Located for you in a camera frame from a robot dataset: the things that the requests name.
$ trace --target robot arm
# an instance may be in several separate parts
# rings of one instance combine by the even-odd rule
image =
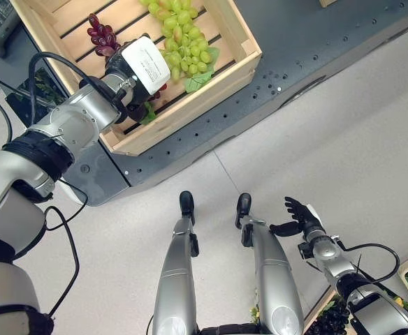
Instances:
[[[345,258],[338,244],[339,237],[326,234],[312,206],[304,206],[292,198],[285,199],[296,221],[271,225],[271,231],[279,236],[303,232],[305,242],[298,246],[302,258],[316,260],[319,270],[347,303],[353,315],[351,324],[358,335],[408,334],[408,312],[357,272]]]
[[[39,311],[30,278],[13,264],[44,235],[45,216],[35,203],[52,197],[55,182],[100,132],[129,114],[141,119],[143,103],[169,77],[156,46],[139,38],[109,59],[102,80],[92,78],[101,94],[83,86],[0,150],[0,334],[53,329],[50,317]]]

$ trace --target white floor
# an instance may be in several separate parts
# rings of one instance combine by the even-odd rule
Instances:
[[[15,132],[22,132],[12,117]],[[0,117],[0,146],[4,129]],[[253,252],[241,246],[233,226],[242,191],[252,194],[253,213],[269,223],[289,220],[283,197],[290,195],[313,204],[327,231],[347,246],[377,241],[408,259],[408,33],[162,184],[87,208],[71,224],[81,270],[56,313],[54,334],[145,331],[184,189],[196,201],[201,254],[193,266],[201,327],[249,322]],[[53,203],[66,215],[77,208],[59,190]],[[299,237],[280,241],[307,313],[328,284],[300,259]],[[17,263],[33,279],[42,311],[49,311],[73,272],[64,231],[47,233]],[[361,264],[380,276],[393,261],[371,249],[363,251]],[[407,296],[397,277],[386,284]]]

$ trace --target dark gray table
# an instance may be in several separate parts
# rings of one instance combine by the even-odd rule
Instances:
[[[317,0],[235,2],[263,50],[252,83],[138,157],[102,144],[86,150],[65,177],[91,206],[158,184],[408,31],[408,0],[338,0],[327,8]]]

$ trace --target green grapes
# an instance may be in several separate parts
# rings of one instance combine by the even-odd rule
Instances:
[[[165,8],[159,8],[156,12],[156,17],[161,21],[168,19],[171,16],[171,12]]]
[[[167,29],[173,30],[176,27],[177,20],[175,16],[170,16],[163,21],[163,26]]]
[[[194,40],[195,38],[198,38],[201,34],[201,31],[197,26],[193,26],[193,28],[190,29],[189,31],[189,37]]]
[[[159,5],[162,8],[165,8],[166,10],[171,9],[171,1],[170,0],[159,0]]]
[[[181,0],[171,0],[171,9],[176,14],[179,14],[180,11],[182,10]]]
[[[186,24],[191,20],[190,13],[187,10],[181,10],[180,13],[177,15],[177,23],[179,24]]]
[[[175,39],[175,42],[180,44],[182,40],[182,29],[180,26],[176,26],[173,29],[173,38]]]
[[[148,11],[151,15],[156,17],[157,10],[159,9],[159,5],[155,2],[152,2],[148,5]]]
[[[170,29],[167,29],[165,26],[162,27],[161,31],[162,31],[162,35],[164,35],[166,38],[173,37],[173,31]]]
[[[139,0],[161,24],[165,36],[164,48],[160,49],[170,69],[171,80],[178,83],[181,77],[192,77],[210,70],[212,55],[204,33],[194,24],[198,10],[191,0]]]
[[[199,47],[197,47],[196,45],[194,45],[193,47],[190,47],[190,51],[191,51],[191,54],[194,56],[199,56],[199,54],[201,53],[201,51],[199,50]]]
[[[178,67],[173,67],[172,69],[171,69],[171,79],[174,81],[174,82],[179,82],[179,79],[180,79],[180,76],[181,76],[181,71],[180,71],[180,69],[178,68]]]
[[[187,22],[186,24],[182,26],[182,31],[187,34],[190,31],[190,29],[193,27],[194,27],[193,23]]]
[[[197,63],[196,66],[198,67],[199,72],[206,72],[207,71],[207,64],[203,63],[202,61]]]
[[[192,19],[194,19],[195,17],[197,17],[198,16],[198,10],[196,9],[196,8],[190,8],[189,9],[189,13],[190,13],[190,17],[192,18]]]
[[[189,65],[189,74],[190,75],[195,75],[198,72],[198,66],[195,64]]]
[[[181,0],[182,9],[189,9],[191,5],[191,0]]]
[[[212,61],[212,56],[210,56],[209,52],[207,51],[201,51],[199,58],[201,58],[201,61],[206,64],[209,64]]]
[[[176,51],[178,49],[177,43],[172,38],[166,38],[164,45],[169,52]]]
[[[181,61],[181,70],[183,70],[184,72],[187,72],[189,70],[187,61]]]

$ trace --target black cable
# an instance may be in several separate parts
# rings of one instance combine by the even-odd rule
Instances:
[[[150,329],[150,324],[153,321],[154,315],[151,315],[150,321],[148,321],[148,325],[147,325],[147,331],[145,332],[145,335],[148,335],[148,329]]]
[[[59,218],[62,221],[61,225],[63,225],[64,228],[66,229],[66,234],[67,234],[67,237],[69,238],[69,244],[71,245],[71,249],[72,249],[73,261],[75,262],[75,271],[73,273],[71,281],[69,281],[69,284],[66,286],[66,289],[61,294],[61,297],[57,300],[55,305],[52,307],[52,309],[48,313],[49,317],[52,317],[54,313],[57,311],[59,305],[61,305],[61,303],[63,302],[64,298],[66,298],[66,295],[71,290],[73,284],[75,283],[75,280],[77,279],[77,276],[78,276],[78,272],[80,272],[80,261],[78,259],[77,249],[75,248],[75,242],[73,241],[72,232],[69,229],[66,218],[64,217],[63,213],[55,206],[49,206],[48,208],[46,208],[44,211],[44,216],[47,217],[47,214],[50,210],[53,210],[55,211],[55,213],[58,214]]]
[[[337,241],[337,244],[341,247],[343,251],[347,251],[347,252],[361,249],[361,248],[375,247],[375,248],[382,248],[384,250],[387,250],[389,253],[392,254],[392,256],[395,258],[395,267],[387,275],[382,276],[381,278],[378,278],[372,281],[372,284],[376,284],[376,283],[385,281],[398,272],[398,268],[400,267],[400,258],[398,257],[398,254],[393,249],[389,248],[388,246],[384,246],[383,244],[379,244],[379,243],[366,243],[366,244],[359,244],[357,246],[352,246],[351,248],[346,248],[345,245],[341,241]]]
[[[86,73],[84,73],[80,68],[78,68],[74,63],[69,61],[68,59],[65,59],[58,54],[54,54],[53,52],[38,52],[35,54],[30,62],[29,62],[29,92],[30,92],[30,105],[31,105],[31,120],[30,120],[30,125],[32,125],[35,121],[35,104],[36,104],[36,96],[35,96],[35,69],[36,69],[36,63],[42,58],[52,58],[55,59],[56,61],[59,61],[60,63],[63,63],[64,65],[68,66],[70,69],[74,70],[82,79],[85,80],[85,82],[93,89],[95,89],[102,97],[104,97],[107,101],[110,101],[109,98],[106,96],[106,94],[103,92],[100,87],[97,86],[97,84],[91,80],[90,77],[87,76]]]
[[[8,117],[6,110],[3,109],[1,105],[0,105],[0,111],[1,111],[2,116],[4,117],[4,119],[6,120],[6,124],[7,124],[7,143],[8,143],[8,142],[11,141],[11,138],[13,137],[13,129],[11,127],[10,118]]]
[[[87,196],[87,194],[86,194],[84,191],[82,191],[82,190],[80,190],[78,187],[76,187],[76,186],[74,186],[74,185],[68,183],[67,181],[64,181],[64,180],[61,180],[61,179],[60,179],[59,181],[60,181],[61,183],[65,184],[65,185],[67,185],[67,186],[73,188],[74,190],[78,191],[79,193],[83,194],[84,197],[85,197],[85,201],[83,202],[83,204],[81,205],[81,207],[79,208],[79,210],[77,210],[77,211],[74,213],[74,215],[72,215],[70,218],[68,218],[68,219],[66,220],[66,223],[69,223],[69,222],[71,222],[71,221],[86,207],[87,201],[88,201],[89,197]],[[53,230],[56,230],[56,229],[62,227],[63,225],[64,225],[64,223],[60,223],[59,225],[56,225],[56,226],[54,226],[53,228],[46,228],[46,230],[48,230],[48,231],[51,232],[51,231],[53,231]]]
[[[319,271],[319,272],[322,272],[321,270],[319,270],[319,268],[318,268],[316,265],[313,265],[313,264],[311,264],[311,263],[308,262],[308,261],[307,261],[307,264],[308,264],[310,267],[312,267],[313,269],[315,269],[315,270],[317,270],[317,271]]]
[[[19,89],[16,89],[12,86],[10,86],[9,84],[6,84],[5,82],[3,82],[2,80],[0,80],[0,84],[8,89],[10,89],[11,91],[13,91],[13,93],[17,94],[18,96],[22,96],[24,98],[30,98],[30,93],[26,93],[24,91],[20,91]],[[49,108],[53,108],[55,107],[54,105],[51,105],[49,103],[45,103],[43,101],[36,101],[36,103],[38,103],[39,105],[43,106],[43,107],[49,107]]]

